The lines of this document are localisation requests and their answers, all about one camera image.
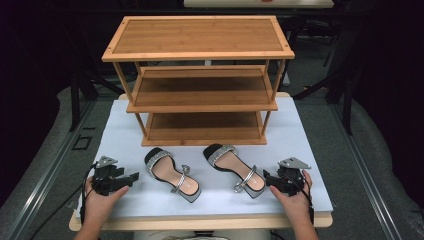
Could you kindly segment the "person's left hand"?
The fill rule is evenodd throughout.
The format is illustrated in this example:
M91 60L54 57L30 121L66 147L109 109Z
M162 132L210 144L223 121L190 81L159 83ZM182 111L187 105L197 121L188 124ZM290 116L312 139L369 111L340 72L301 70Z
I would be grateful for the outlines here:
M86 180L86 200L83 227L89 230L101 230L108 220L115 204L128 192L124 186L110 196L98 194L92 187L92 178Z

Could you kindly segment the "metal floor rail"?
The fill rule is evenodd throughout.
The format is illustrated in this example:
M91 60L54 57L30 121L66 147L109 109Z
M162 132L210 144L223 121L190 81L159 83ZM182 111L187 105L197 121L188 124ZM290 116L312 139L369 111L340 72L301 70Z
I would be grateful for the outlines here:
M329 105L329 109L337 123L339 130L341 131L345 141L348 144L351 154L353 155L354 168L366 192L378 222L386 236L386 239L403 240L370 171L368 170L363 155L360 152L354 137L347 132L343 125L341 110L337 105L333 104Z
M62 169L77 132L94 108L95 101L82 104L74 127L71 107L61 102L55 123L23 177L0 208L0 240L20 240L27 232Z

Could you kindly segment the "person's right hand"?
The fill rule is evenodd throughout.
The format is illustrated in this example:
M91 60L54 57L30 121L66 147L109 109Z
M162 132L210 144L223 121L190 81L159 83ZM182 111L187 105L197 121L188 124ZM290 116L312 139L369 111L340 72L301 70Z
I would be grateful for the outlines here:
M288 197L282 194L274 186L269 187L272 194L282 204L286 216L288 217L293 227L293 230L314 228L309 214L309 206L311 202L310 189L312 187L312 180L306 170L303 170L302 174L304 175L306 181L306 184L303 187L304 193L298 193Z

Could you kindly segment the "white foam mat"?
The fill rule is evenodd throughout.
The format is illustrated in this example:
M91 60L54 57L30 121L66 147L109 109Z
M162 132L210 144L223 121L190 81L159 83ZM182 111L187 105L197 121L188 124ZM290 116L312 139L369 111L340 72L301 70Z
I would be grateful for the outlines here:
M271 114L266 130L265 145L238 145L236 153L249 166L275 174L278 162L295 157L311 166L311 189L314 210L331 212L332 203L311 151L297 108L290 97L277 99L278 110ZM127 175L137 172L139 180L121 198L111 216L113 218L182 217L235 214L278 214L283 211L273 194L266 190L253 199L246 192L236 193L233 186L239 178L229 172L214 169L203 155L202 146L166 146L176 167L191 167L190 176L199 184L201 194L190 203L170 191L167 183L147 173L144 158L150 151L141 145L142 134L135 116L126 112L128 102L116 100L110 110L97 152L118 161Z

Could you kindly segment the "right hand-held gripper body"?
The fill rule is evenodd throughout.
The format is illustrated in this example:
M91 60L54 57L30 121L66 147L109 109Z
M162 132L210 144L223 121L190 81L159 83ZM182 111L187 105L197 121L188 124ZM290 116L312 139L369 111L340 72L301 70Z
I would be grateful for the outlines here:
M301 191L305 182L302 170L310 169L311 166L296 157L280 160L278 165L277 174L279 183L277 188L282 193L287 193L289 196L293 196Z

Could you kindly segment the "wooden three-tier shoe rack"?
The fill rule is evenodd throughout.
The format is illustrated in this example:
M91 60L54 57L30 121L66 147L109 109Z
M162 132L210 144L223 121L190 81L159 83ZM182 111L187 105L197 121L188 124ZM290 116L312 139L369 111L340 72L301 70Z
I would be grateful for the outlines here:
M145 146L260 145L278 108L279 69L295 56L273 16L126 16L102 59L132 62L128 112Z

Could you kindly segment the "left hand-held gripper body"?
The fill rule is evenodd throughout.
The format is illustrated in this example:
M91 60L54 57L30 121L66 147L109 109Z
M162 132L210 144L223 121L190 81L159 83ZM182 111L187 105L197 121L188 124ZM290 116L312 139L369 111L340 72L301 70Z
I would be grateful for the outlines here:
M116 191L117 160L102 156L95 165L92 188L100 195L108 196Z

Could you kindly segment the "black metal stand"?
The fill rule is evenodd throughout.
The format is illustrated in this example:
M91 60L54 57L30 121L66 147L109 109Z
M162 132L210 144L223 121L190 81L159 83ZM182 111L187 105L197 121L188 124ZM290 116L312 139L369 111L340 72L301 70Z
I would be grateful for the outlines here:
M98 74L78 24L73 20L65 20L63 27L70 43L69 60L73 68L70 79L72 122L69 129L73 132L81 121L80 94L83 94L88 101L96 101L99 93L95 84L100 84L116 94L123 94L124 90Z
M338 104L339 101L342 101L342 126L349 135L352 134L352 54L357 36L355 27L352 24L344 23L340 28L334 51L330 55L331 63L327 76L293 96L295 100L301 100L324 86L329 86L325 100L328 104Z

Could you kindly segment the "black silver-strap heeled sandal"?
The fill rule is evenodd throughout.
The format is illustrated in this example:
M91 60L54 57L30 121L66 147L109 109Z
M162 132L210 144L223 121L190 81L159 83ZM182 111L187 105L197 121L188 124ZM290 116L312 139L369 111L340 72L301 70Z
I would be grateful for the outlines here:
M191 168L183 164L176 168L172 154L162 148L153 148L144 158L146 171L156 180L171 186L170 192L179 194L189 203L195 202L201 194L199 183L190 176Z
M216 170L234 173L239 181L233 191L245 191L252 199L259 197L265 189L265 180L257 172L257 166L247 165L236 153L233 145L212 144L203 150L207 162Z

